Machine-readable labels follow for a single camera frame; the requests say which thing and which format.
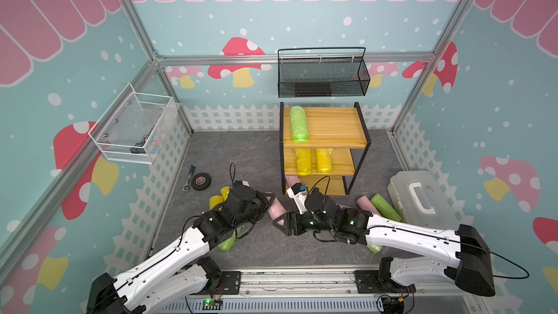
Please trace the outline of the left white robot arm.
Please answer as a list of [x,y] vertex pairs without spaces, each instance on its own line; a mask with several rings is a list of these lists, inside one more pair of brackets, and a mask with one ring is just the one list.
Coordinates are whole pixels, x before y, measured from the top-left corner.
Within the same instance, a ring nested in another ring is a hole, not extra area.
[[187,219],[182,235],[167,247],[117,276],[97,277],[87,313],[154,313],[180,297],[213,292],[222,272],[207,254],[239,227],[255,226],[274,200],[273,193],[235,181],[224,202]]

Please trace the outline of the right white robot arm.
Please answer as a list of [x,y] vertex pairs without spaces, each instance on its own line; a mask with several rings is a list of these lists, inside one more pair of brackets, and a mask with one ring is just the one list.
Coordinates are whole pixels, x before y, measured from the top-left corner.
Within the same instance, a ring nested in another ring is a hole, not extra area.
[[332,242],[377,245],[412,252],[445,266],[443,276],[470,294],[496,294],[491,251],[471,225],[440,230],[389,220],[362,209],[342,207],[318,189],[305,194],[303,209],[285,212],[273,225],[287,236],[325,231]]

